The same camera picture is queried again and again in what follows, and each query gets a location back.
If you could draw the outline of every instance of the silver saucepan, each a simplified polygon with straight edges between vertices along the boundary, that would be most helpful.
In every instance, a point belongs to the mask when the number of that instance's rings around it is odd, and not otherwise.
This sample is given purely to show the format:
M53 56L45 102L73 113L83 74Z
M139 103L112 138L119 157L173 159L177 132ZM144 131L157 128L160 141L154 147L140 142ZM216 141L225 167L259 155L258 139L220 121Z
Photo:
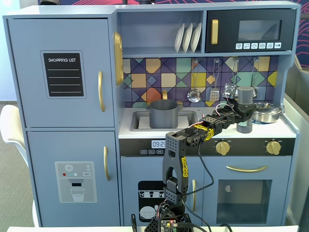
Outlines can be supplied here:
M256 109L252 115L255 121L263 123L277 122L282 110L280 107L267 102L256 103Z

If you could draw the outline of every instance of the toy kitchen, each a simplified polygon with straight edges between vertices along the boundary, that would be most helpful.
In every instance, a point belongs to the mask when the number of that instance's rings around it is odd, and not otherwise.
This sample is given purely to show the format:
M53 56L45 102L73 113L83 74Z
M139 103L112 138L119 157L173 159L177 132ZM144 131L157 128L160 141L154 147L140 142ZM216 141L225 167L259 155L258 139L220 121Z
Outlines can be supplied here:
M214 184L186 203L211 226L284 225L299 130L283 96L299 16L288 1L5 15L40 226L130 226L131 214L146 226L165 199L166 134L236 104L256 105L253 118L200 146ZM186 155L188 191L209 184L196 147Z

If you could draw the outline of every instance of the sink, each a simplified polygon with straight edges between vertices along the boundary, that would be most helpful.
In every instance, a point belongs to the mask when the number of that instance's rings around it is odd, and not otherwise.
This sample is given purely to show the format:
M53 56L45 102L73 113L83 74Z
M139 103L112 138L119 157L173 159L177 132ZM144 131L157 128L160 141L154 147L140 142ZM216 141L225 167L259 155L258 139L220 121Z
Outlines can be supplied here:
M179 131L197 122L195 111L178 112L178 127L171 129L152 129L149 126L149 112L137 111L133 113L130 131Z

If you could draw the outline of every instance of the water dispenser sticker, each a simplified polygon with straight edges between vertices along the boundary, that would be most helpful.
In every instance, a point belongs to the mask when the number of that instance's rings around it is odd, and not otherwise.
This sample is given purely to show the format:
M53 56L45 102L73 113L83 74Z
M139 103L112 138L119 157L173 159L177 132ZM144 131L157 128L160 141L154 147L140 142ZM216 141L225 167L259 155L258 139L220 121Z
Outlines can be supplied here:
M139 192L139 218L141 222L150 222L156 217L160 203L165 200L162 181L140 181Z
M93 162L55 162L55 168L61 203L97 202Z

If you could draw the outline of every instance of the gray cooking pot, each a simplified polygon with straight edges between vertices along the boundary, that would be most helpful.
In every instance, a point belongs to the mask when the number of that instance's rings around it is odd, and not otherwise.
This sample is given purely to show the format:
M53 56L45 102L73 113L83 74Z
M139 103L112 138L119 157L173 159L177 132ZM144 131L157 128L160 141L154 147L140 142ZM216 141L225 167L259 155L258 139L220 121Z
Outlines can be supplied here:
M147 107L150 113L150 128L167 129L178 127L178 112L183 108L172 100L157 100Z
M256 103L256 109L252 115L255 121L263 123L277 122L280 114L282 113L281 108L267 102Z

